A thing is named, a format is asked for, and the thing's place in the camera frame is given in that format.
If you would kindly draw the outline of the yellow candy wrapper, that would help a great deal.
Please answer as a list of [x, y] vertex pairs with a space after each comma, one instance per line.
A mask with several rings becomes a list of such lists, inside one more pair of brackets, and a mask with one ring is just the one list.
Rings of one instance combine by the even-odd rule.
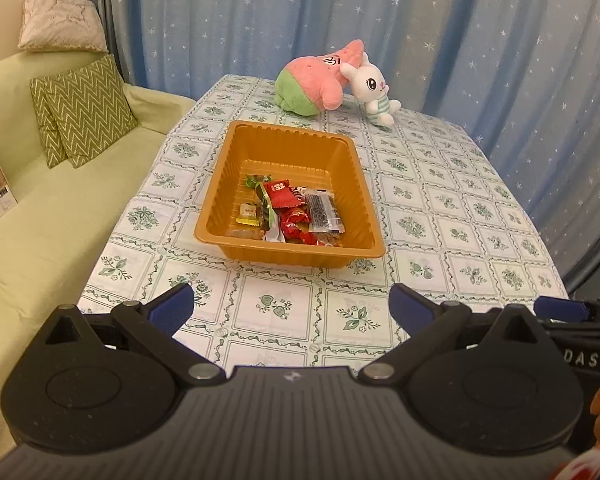
[[257, 203], [241, 203], [236, 222], [241, 226], [260, 226], [261, 206]]

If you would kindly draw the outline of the silver green snack bag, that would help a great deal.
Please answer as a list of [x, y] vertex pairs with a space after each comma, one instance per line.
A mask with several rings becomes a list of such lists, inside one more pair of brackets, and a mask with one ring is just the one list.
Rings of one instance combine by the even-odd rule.
[[271, 197], [268, 195], [265, 183], [269, 176], [260, 176], [260, 174], [248, 174], [245, 180], [245, 186], [252, 188], [260, 200], [260, 228], [263, 232], [262, 240], [266, 242], [283, 243], [285, 237], [279, 227], [278, 215], [273, 207]]

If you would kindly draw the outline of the orange plastic tray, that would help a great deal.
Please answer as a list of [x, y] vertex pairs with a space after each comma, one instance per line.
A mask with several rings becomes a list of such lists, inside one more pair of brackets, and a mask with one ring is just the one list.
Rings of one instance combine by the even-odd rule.
[[[245, 187], [250, 174], [268, 174], [292, 185], [326, 188], [344, 225], [339, 247], [248, 240], [230, 235], [239, 205], [257, 195]], [[227, 129], [204, 204], [198, 214], [196, 239], [218, 246], [233, 260], [343, 268], [355, 259], [385, 255], [377, 214], [358, 153], [346, 136], [328, 132], [235, 120]]]

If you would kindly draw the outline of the clear candy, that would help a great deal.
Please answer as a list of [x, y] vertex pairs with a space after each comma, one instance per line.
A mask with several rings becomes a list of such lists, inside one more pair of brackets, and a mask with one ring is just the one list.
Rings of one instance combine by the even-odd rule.
[[227, 231], [230, 237], [237, 237], [241, 240], [262, 240], [265, 232], [254, 226], [236, 226]]

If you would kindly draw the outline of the large red snack packet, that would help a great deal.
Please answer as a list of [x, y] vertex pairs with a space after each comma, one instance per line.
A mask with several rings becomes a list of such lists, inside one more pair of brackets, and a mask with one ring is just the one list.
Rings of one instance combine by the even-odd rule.
[[302, 245], [318, 244], [316, 235], [309, 231], [311, 219], [302, 207], [284, 209], [279, 216], [279, 229], [287, 243]]

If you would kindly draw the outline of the red snack packet white label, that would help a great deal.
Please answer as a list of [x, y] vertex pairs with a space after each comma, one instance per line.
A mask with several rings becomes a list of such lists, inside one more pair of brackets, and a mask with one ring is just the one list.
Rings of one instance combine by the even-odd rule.
[[291, 191], [287, 180], [265, 182], [264, 187], [274, 209], [289, 209], [303, 204], [302, 199]]

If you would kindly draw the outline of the green floral tablecloth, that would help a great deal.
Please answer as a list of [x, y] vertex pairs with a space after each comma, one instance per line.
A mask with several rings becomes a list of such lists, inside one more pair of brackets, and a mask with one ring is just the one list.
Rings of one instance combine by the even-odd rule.
[[[171, 130], [94, 267], [82, 311], [151, 300], [186, 283], [196, 306], [176, 336], [226, 370], [360, 368], [404, 339], [388, 310], [395, 282], [478, 312], [565, 295], [531, 220], [462, 128], [410, 110], [379, 128], [352, 98], [336, 112], [301, 118], [273, 96], [272, 81], [227, 75]], [[300, 268], [233, 261], [198, 242], [215, 159], [236, 119], [350, 138], [386, 254], [341, 269]]]

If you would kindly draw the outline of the light green sofa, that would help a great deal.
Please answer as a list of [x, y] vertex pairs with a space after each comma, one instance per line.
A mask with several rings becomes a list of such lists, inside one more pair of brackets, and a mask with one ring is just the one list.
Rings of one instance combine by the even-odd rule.
[[[154, 162], [193, 107], [187, 96], [124, 88], [136, 128], [80, 168], [46, 162], [30, 81], [96, 61], [92, 52], [21, 52], [0, 61], [0, 165], [17, 203], [0, 219], [0, 393], [58, 304], [78, 301], [97, 257]], [[0, 457], [14, 441], [0, 410]]]

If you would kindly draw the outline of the green zigzag cushion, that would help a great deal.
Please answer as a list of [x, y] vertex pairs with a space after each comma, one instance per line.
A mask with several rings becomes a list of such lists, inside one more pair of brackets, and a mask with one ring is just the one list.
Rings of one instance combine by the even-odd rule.
[[110, 54], [40, 80], [69, 162], [79, 168], [137, 126]]
[[30, 91], [47, 167], [54, 168], [67, 159], [67, 154], [53, 114], [54, 95], [50, 91], [50, 82], [46, 78], [33, 78], [30, 80]]

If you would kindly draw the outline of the white bunny plush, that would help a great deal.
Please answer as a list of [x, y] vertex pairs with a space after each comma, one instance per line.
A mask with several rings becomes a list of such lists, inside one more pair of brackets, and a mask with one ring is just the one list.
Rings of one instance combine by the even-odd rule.
[[389, 98], [389, 86], [380, 69], [363, 53], [361, 65], [340, 65], [341, 75], [347, 79], [355, 99], [364, 105], [367, 120], [376, 126], [392, 127], [393, 114], [401, 108], [401, 102]]

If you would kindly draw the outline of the blue star curtain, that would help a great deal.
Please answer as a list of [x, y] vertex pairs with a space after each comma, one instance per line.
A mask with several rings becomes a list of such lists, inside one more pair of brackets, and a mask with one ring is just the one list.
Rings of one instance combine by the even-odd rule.
[[569, 290], [600, 274], [600, 0], [90, 1], [129, 82], [191, 98], [363, 41], [395, 99], [474, 138]]

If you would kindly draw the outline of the pink green star plush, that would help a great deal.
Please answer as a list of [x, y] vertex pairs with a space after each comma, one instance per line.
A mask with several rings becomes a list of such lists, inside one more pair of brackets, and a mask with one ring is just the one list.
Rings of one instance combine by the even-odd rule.
[[285, 112], [311, 117], [324, 110], [336, 110], [349, 81], [340, 72], [344, 63], [361, 66], [362, 40], [350, 41], [335, 52], [302, 56], [290, 61], [278, 74], [274, 84], [274, 102]]

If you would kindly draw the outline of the beige embroidered pillow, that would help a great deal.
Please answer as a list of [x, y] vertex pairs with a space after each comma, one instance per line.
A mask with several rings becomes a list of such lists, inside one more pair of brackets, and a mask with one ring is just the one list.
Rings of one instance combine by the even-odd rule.
[[18, 49], [108, 52], [102, 20], [90, 0], [22, 0]]

